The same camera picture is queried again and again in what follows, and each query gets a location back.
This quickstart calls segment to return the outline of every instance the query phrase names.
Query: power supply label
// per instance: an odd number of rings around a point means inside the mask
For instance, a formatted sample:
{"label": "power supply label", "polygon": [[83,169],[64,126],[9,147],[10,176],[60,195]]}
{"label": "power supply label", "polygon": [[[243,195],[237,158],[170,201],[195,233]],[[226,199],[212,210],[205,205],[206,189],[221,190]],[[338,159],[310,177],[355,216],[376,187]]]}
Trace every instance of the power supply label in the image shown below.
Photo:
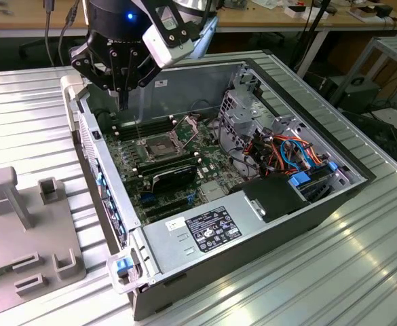
{"label": "power supply label", "polygon": [[187,219],[185,222],[203,253],[242,235],[224,206]]}

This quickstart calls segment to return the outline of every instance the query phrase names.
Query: wire bundle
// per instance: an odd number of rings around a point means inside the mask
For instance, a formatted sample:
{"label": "wire bundle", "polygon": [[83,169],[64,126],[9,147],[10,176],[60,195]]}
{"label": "wire bundle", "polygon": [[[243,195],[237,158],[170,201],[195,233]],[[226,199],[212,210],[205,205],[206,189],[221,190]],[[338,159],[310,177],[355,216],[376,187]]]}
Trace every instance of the wire bundle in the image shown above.
{"label": "wire bundle", "polygon": [[[269,157],[264,159],[267,166],[265,175],[269,172],[292,174],[302,171],[302,167],[292,160],[292,152],[298,148],[305,161],[311,167],[322,164],[322,160],[316,155],[311,144],[298,137],[288,137],[282,134],[274,136],[270,141],[264,142],[263,146],[270,149]],[[253,141],[245,148],[245,155],[252,155]]]}

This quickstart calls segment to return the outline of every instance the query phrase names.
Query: black power cable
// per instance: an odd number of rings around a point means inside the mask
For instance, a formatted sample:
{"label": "black power cable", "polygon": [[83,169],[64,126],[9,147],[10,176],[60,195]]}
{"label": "black power cable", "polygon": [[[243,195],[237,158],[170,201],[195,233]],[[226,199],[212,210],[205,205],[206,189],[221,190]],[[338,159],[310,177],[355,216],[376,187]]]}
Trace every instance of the black power cable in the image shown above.
{"label": "black power cable", "polygon": [[49,28],[50,28],[50,12],[46,12],[46,26],[44,28],[44,43],[46,45],[46,51],[48,52],[50,64],[52,67],[55,67],[54,59],[52,59],[52,55],[50,54],[50,49],[49,49]]}
{"label": "black power cable", "polygon": [[323,13],[325,12],[325,9],[328,7],[329,3],[330,3],[330,0],[323,0],[322,5],[320,6],[319,12],[318,12],[316,18],[314,18],[313,24],[311,24],[311,26],[308,30],[308,33],[306,35],[304,34],[301,36],[301,40],[299,41],[300,47],[295,48],[293,57],[290,60],[289,67],[291,69],[294,69],[301,53],[304,52],[305,48],[308,48],[309,44],[313,40],[316,27],[319,24],[320,19],[322,19]]}
{"label": "black power cable", "polygon": [[50,64],[55,67],[54,60],[50,54],[49,49],[49,29],[50,29],[50,14],[55,10],[55,0],[44,0],[43,8],[46,10],[46,26],[44,28],[44,43],[46,45],[46,51],[48,52]]}
{"label": "black power cable", "polygon": [[198,25],[200,27],[200,30],[204,28],[204,25],[207,22],[207,18],[209,17],[209,13],[210,13],[210,7],[212,6],[212,1],[213,0],[207,0],[206,2],[206,7],[204,8],[203,17],[201,19],[200,25]]}
{"label": "black power cable", "polygon": [[308,13],[307,22],[305,22],[305,26],[304,26],[304,29],[302,30],[301,36],[300,36],[300,38],[299,38],[299,40],[298,40],[298,43],[296,43],[295,48],[294,48],[294,50],[293,50],[293,52],[292,52],[292,55],[290,56],[290,62],[292,62],[292,59],[293,59],[295,53],[296,53],[297,50],[298,50],[299,44],[301,43],[301,39],[302,39],[303,35],[305,34],[305,31],[307,30],[309,18],[311,17],[311,12],[313,11],[313,6],[314,6],[313,3],[314,3],[314,1],[311,2],[311,6],[310,6],[310,8],[309,8],[309,13]]}
{"label": "black power cable", "polygon": [[62,58],[62,39],[64,38],[64,34],[69,27],[72,27],[73,23],[75,22],[76,15],[77,15],[77,8],[79,7],[79,0],[75,0],[75,3],[71,6],[67,17],[65,18],[64,27],[61,30],[60,39],[58,42],[58,54],[60,56],[61,65],[65,66],[64,59]]}

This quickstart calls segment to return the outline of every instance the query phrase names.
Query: aluminum extrusion table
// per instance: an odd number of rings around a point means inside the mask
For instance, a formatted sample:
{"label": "aluminum extrusion table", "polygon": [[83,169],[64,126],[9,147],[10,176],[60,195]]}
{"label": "aluminum extrusion table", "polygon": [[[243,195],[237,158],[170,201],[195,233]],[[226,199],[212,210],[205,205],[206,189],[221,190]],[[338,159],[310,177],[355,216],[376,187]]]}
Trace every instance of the aluminum extrusion table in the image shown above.
{"label": "aluminum extrusion table", "polygon": [[[397,164],[275,56],[253,58],[377,176],[316,229],[137,325],[397,324]],[[108,248],[68,132],[59,79],[70,68],[0,73],[0,166],[20,187],[65,182],[88,275],[0,314],[0,325],[133,325],[105,270]],[[271,94],[264,94],[275,105]],[[274,107],[284,113],[284,107]]]}
{"label": "aluminum extrusion table", "polygon": [[358,57],[349,73],[347,73],[345,79],[340,84],[340,86],[335,90],[334,94],[331,96],[329,102],[333,105],[338,102],[339,98],[345,91],[345,89],[349,86],[350,82],[353,80],[355,75],[361,69],[361,66],[366,62],[369,56],[373,53],[374,50],[379,50],[382,52],[382,55],[375,62],[375,64],[371,67],[371,69],[367,73],[367,77],[373,79],[378,70],[382,67],[385,60],[391,58],[397,62],[397,37],[374,37],[370,40],[370,42],[365,47],[364,51]]}

